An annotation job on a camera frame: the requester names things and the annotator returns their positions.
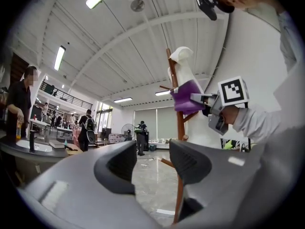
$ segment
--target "trash bin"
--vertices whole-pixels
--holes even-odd
[[[149,149],[153,152],[156,151],[157,145],[149,145]]]

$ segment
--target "black and white fiducial marker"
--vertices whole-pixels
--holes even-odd
[[[218,83],[223,106],[249,102],[249,93],[245,82],[240,76]]]

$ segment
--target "sink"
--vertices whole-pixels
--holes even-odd
[[[20,140],[16,143],[19,147],[30,149],[30,142],[27,140]],[[42,152],[52,152],[52,147],[45,144],[34,143],[34,149]]]

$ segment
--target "purple cloth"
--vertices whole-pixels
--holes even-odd
[[[178,93],[171,92],[175,101],[175,111],[183,111],[184,115],[190,115],[197,111],[205,109],[203,104],[196,103],[190,100],[191,94],[200,94],[200,89],[194,80],[189,80],[178,87]]]

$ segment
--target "railing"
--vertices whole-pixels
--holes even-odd
[[[43,90],[44,92],[54,96],[54,97],[58,97],[68,103],[71,103],[71,104],[75,104],[77,106],[80,106],[80,107],[83,107],[83,108],[86,108],[86,109],[91,109],[92,107],[92,104],[91,103],[88,103],[88,102],[85,102],[81,99],[78,99],[76,97],[73,97],[57,88],[55,88],[54,86],[51,86],[50,84],[47,84],[45,82],[43,82],[40,86],[40,89]]]

